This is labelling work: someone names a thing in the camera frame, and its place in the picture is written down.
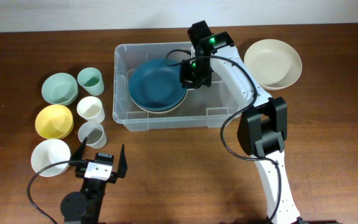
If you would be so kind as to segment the grey translucent cup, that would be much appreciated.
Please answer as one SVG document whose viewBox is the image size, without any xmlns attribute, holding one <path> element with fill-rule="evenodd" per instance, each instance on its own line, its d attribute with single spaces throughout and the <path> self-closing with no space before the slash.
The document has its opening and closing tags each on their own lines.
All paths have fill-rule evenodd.
<svg viewBox="0 0 358 224">
<path fill-rule="evenodd" d="M 86 145 L 93 149 L 101 149 L 107 143 L 106 133 L 101 123 L 95 121 L 88 121 L 84 123 L 78 130 L 78 138 L 80 142 L 84 142 Z"/>
</svg>

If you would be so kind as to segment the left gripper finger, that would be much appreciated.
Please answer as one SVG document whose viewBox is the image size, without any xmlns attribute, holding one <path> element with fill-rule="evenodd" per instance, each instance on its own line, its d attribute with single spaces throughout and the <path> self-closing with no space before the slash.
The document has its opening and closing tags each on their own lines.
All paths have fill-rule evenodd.
<svg viewBox="0 0 358 224">
<path fill-rule="evenodd" d="M 85 137 L 84 140 L 82 141 L 81 145 L 79 146 L 79 148 L 71 155 L 69 165 L 74 165 L 76 162 L 82 160 L 87 140 L 88 140 L 88 138 Z"/>
<path fill-rule="evenodd" d="M 121 152 L 120 152 L 120 158 L 119 158 L 119 164 L 118 164 L 118 169 L 117 169 L 117 177 L 118 178 L 124 178 L 126 176 L 127 173 L 127 161 L 126 161 L 126 156 L 125 156 L 125 148 L 124 148 L 124 144 L 121 147 Z"/>
</svg>

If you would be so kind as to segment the mint green small bowl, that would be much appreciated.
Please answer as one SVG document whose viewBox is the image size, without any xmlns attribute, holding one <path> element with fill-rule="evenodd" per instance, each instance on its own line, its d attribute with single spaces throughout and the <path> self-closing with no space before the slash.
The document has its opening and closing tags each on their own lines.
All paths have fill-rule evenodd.
<svg viewBox="0 0 358 224">
<path fill-rule="evenodd" d="M 77 80 L 68 73 L 53 74 L 42 85 L 42 97 L 50 104 L 68 106 L 77 96 Z"/>
</svg>

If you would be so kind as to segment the cream white cup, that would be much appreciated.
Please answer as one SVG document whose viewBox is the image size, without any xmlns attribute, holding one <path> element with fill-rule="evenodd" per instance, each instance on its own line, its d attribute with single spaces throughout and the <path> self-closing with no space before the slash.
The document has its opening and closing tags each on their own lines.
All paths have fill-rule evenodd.
<svg viewBox="0 0 358 224">
<path fill-rule="evenodd" d="M 101 100 L 95 96 L 82 98 L 76 107 L 77 113 L 87 121 L 102 123 L 105 119 Z"/>
</svg>

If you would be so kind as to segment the clear plastic storage bin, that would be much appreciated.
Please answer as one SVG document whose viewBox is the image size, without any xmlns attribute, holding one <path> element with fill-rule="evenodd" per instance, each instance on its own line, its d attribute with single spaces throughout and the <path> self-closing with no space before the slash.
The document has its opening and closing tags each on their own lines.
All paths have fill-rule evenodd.
<svg viewBox="0 0 358 224">
<path fill-rule="evenodd" d="M 114 94 L 112 116 L 130 131 L 150 129 L 219 128 L 238 110 L 238 104 L 217 73 L 211 86 L 188 90 L 174 110 L 153 114 L 139 108 L 131 99 L 128 81 L 138 66 L 149 60 L 164 58 L 173 49 L 191 49 L 190 42 L 121 44 L 114 51 Z"/>
</svg>

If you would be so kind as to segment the white small bowl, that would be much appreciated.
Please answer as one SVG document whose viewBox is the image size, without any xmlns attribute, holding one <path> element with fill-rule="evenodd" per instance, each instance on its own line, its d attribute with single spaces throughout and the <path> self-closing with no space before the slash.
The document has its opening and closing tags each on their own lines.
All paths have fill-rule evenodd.
<svg viewBox="0 0 358 224">
<path fill-rule="evenodd" d="M 48 139 L 41 142 L 32 152 L 30 163 L 35 173 L 51 164 L 68 161 L 71 157 L 71 151 L 68 145 L 59 139 Z M 53 177 L 64 173 L 69 165 L 60 164 L 51 167 L 42 173 L 42 177 Z"/>
</svg>

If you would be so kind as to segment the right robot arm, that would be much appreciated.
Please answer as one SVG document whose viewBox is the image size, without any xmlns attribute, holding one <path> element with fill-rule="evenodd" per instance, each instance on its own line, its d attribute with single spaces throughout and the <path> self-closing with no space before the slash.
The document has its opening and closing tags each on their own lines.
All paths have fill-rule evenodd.
<svg viewBox="0 0 358 224">
<path fill-rule="evenodd" d="M 205 21 L 194 23 L 187 31 L 191 56 L 180 65 L 180 82 L 184 88 L 210 86 L 217 73 L 239 105 L 228 117 L 225 127 L 239 117 L 237 139 L 245 161 L 255 163 L 267 200 L 268 223 L 303 223 L 293 200 L 285 170 L 284 142 L 287 138 L 287 104 L 273 98 L 250 75 L 239 59 L 238 50 L 225 31 L 214 34 Z"/>
</svg>

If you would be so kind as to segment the mint green cup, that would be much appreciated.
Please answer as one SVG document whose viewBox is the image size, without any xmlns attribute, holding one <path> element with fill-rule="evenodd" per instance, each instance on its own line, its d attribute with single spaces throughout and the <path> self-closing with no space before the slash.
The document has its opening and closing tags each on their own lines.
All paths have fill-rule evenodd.
<svg viewBox="0 0 358 224">
<path fill-rule="evenodd" d="M 82 69 L 77 81 L 90 95 L 98 96 L 104 92 L 104 82 L 101 72 L 94 67 Z"/>
</svg>

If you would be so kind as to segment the yellow small bowl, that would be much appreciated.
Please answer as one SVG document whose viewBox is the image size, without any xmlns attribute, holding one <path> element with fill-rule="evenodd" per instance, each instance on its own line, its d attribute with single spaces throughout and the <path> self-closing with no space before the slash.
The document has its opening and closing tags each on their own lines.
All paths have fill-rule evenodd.
<svg viewBox="0 0 358 224">
<path fill-rule="evenodd" d="M 47 106 L 35 119 L 35 130 L 45 139 L 63 139 L 72 132 L 73 127 L 73 115 L 63 105 Z"/>
</svg>

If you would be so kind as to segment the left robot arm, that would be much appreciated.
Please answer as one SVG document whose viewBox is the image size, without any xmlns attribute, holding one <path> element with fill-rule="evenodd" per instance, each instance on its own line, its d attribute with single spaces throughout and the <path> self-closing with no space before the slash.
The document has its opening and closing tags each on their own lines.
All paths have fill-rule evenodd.
<svg viewBox="0 0 358 224">
<path fill-rule="evenodd" d="M 126 176 L 127 161 L 124 147 L 121 147 L 117 171 L 113 171 L 114 156 L 98 152 L 93 160 L 83 160 L 87 138 L 70 157 L 69 165 L 75 166 L 75 176 L 83 180 L 80 191 L 67 194 L 60 211 L 65 223 L 97 223 L 107 184 Z"/>
</svg>

